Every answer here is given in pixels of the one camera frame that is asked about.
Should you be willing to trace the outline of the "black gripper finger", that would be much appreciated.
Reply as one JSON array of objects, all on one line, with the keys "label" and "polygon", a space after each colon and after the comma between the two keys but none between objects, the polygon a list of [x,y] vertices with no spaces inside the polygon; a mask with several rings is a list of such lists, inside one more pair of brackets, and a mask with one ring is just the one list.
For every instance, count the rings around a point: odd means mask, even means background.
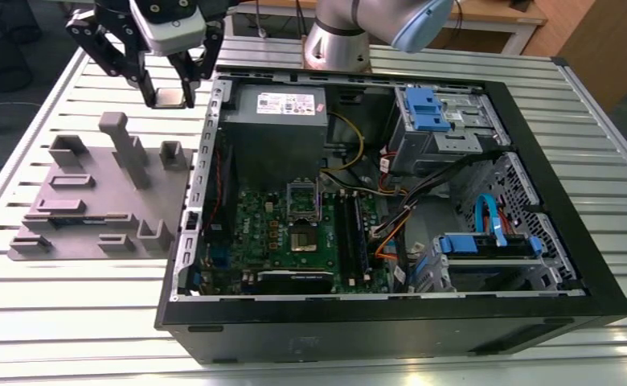
[{"label": "black gripper finger", "polygon": [[218,56],[223,45],[224,21],[214,21],[207,26],[207,37],[204,40],[204,50],[196,60],[192,59],[187,51],[182,51],[168,56],[168,62],[179,74],[184,96],[184,107],[195,107],[195,90],[203,80],[212,77]]},{"label": "black gripper finger", "polygon": [[66,24],[66,31],[108,76],[123,76],[140,90],[146,106],[158,104],[155,88],[146,70],[144,54],[148,47],[131,12],[124,25],[102,25],[95,11],[78,9]]}]

